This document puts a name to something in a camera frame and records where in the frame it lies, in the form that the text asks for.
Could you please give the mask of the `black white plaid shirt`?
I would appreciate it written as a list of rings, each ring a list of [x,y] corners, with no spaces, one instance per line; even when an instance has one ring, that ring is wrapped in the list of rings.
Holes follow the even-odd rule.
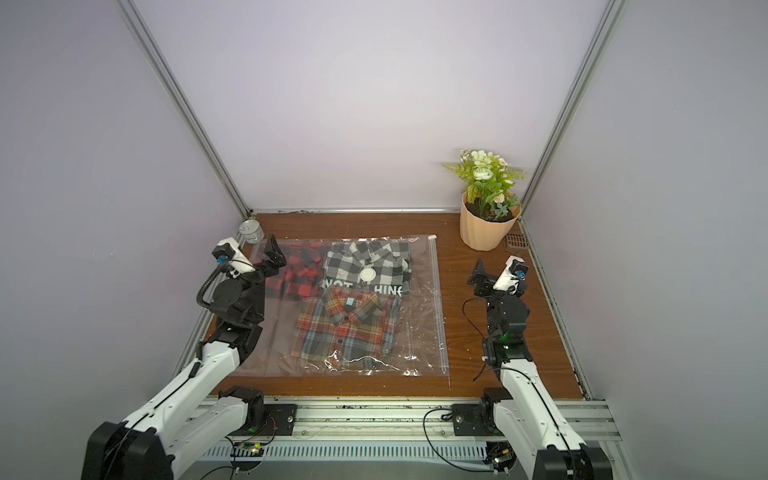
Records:
[[[411,293],[410,242],[374,239],[335,242],[327,252],[321,286],[363,289],[382,295]]]

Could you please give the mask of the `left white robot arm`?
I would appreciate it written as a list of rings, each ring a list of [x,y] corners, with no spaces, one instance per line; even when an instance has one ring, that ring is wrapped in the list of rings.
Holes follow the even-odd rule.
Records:
[[[229,434],[258,431],[265,424],[264,396],[249,387],[231,387],[204,413],[193,413],[255,350],[266,281],[287,260],[274,236],[268,237],[257,263],[245,257],[233,238],[221,240],[212,254],[217,266],[196,301],[217,318],[214,332],[153,398],[121,422],[105,422],[91,434],[82,478],[177,479]]]

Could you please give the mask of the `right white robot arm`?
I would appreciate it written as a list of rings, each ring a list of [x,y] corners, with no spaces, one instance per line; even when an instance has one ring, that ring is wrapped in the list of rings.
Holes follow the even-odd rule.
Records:
[[[478,260],[468,278],[485,301],[487,336],[483,360],[503,390],[486,394],[484,410],[530,479],[611,479],[611,461],[571,427],[547,391],[529,351],[525,330],[530,309],[522,296],[529,266],[510,256],[499,275]]]

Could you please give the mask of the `clear plastic vacuum bag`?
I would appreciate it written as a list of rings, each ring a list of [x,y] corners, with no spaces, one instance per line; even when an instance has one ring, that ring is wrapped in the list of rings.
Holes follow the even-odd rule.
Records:
[[[437,237],[280,239],[252,378],[446,376]]]

